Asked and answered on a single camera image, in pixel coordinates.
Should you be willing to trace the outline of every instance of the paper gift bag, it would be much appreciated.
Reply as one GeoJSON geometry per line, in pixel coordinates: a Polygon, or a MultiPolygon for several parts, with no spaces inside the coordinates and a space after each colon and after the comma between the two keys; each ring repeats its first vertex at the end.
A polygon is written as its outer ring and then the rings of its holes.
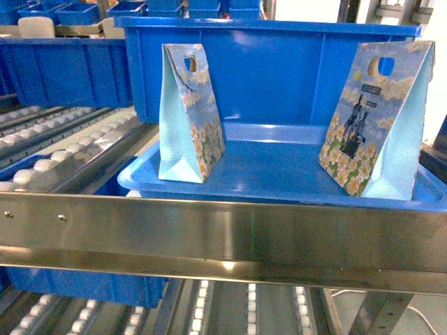
{"type": "Polygon", "coordinates": [[[320,165],[349,195],[410,200],[434,43],[358,46],[320,165]]]}
{"type": "Polygon", "coordinates": [[[159,179],[203,183],[224,151],[203,46],[163,45],[159,179]]]}

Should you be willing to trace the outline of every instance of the yellow flower print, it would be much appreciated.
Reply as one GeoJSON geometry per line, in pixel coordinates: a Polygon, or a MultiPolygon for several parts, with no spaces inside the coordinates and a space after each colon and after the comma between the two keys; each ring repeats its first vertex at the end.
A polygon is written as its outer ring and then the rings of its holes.
{"type": "Polygon", "coordinates": [[[320,164],[324,169],[327,169],[329,167],[329,163],[329,156],[324,155],[320,158],[320,164]]]}
{"type": "Polygon", "coordinates": [[[337,165],[338,168],[346,169],[348,167],[348,164],[349,164],[349,156],[342,154],[338,161],[338,165],[337,165]]]}
{"type": "Polygon", "coordinates": [[[368,158],[372,158],[374,157],[374,155],[376,154],[376,146],[374,144],[374,142],[371,142],[368,144],[367,148],[366,148],[366,157],[368,158]]]}
{"type": "Polygon", "coordinates": [[[332,118],[332,123],[338,124],[340,122],[340,114],[334,113],[334,117],[332,118]]]}
{"type": "Polygon", "coordinates": [[[355,177],[352,177],[349,183],[346,185],[346,191],[349,195],[355,195],[360,188],[360,180],[355,177]]]}
{"type": "Polygon", "coordinates": [[[337,136],[335,129],[330,128],[328,134],[326,135],[326,141],[332,142],[335,139],[335,136],[337,136]]]}
{"type": "Polygon", "coordinates": [[[337,140],[339,141],[343,140],[343,132],[344,132],[343,126],[337,127],[335,129],[335,138],[337,138],[337,140]]]}
{"type": "Polygon", "coordinates": [[[331,163],[338,163],[338,160],[340,159],[340,156],[342,155],[342,152],[338,149],[332,149],[329,153],[329,161],[331,163]]]}
{"type": "Polygon", "coordinates": [[[366,162],[362,162],[362,165],[358,168],[358,176],[357,178],[360,181],[364,181],[369,179],[369,174],[371,173],[371,167],[366,162]]]}
{"type": "Polygon", "coordinates": [[[205,132],[205,129],[200,128],[200,130],[198,131],[198,138],[199,138],[199,140],[200,140],[201,142],[206,141],[206,139],[207,139],[206,136],[207,136],[207,134],[206,134],[206,132],[205,132]]]}
{"type": "Polygon", "coordinates": [[[322,155],[322,156],[326,155],[329,152],[329,149],[330,149],[330,145],[328,143],[325,143],[323,145],[323,147],[321,148],[320,155],[322,155]]]}
{"type": "Polygon", "coordinates": [[[335,181],[340,185],[344,186],[347,183],[349,177],[349,171],[345,169],[340,169],[337,172],[337,176],[335,177],[335,181]]]}
{"type": "Polygon", "coordinates": [[[348,164],[349,172],[357,171],[357,167],[358,167],[358,160],[357,160],[357,158],[351,159],[351,161],[348,164]]]}
{"type": "Polygon", "coordinates": [[[203,151],[202,142],[197,141],[194,145],[196,147],[196,156],[197,157],[201,157],[202,156],[202,151],[203,151]]]}

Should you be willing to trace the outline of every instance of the crate rim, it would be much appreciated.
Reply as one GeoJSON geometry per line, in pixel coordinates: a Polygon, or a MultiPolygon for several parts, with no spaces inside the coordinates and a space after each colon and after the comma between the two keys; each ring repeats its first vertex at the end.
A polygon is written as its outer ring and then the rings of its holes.
{"type": "Polygon", "coordinates": [[[419,26],[388,26],[384,24],[321,23],[288,21],[244,21],[225,19],[183,20],[171,17],[117,17],[115,26],[121,28],[206,28],[206,29],[251,29],[263,31],[296,31],[327,34],[364,34],[419,37],[419,26]]]}

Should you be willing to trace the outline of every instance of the white wall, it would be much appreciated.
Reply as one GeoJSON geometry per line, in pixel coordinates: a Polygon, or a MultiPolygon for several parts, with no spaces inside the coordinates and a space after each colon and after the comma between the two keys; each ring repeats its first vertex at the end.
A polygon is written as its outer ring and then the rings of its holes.
{"type": "Polygon", "coordinates": [[[277,0],[276,20],[337,22],[339,0],[277,0]]]}

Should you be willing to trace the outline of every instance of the printed flower pattern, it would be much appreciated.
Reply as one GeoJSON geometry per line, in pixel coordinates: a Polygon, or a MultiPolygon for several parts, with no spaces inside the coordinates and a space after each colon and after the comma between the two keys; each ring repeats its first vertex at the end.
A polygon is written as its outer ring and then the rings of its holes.
{"type": "Polygon", "coordinates": [[[225,151],[219,116],[199,129],[197,125],[191,124],[191,137],[196,148],[200,177],[204,181],[225,151]]]}
{"type": "Polygon", "coordinates": [[[335,113],[318,161],[349,195],[359,196],[371,178],[378,156],[376,146],[374,142],[370,142],[366,147],[359,147],[354,158],[349,157],[339,149],[342,137],[338,135],[343,134],[344,127],[338,122],[339,115],[335,113]]]}

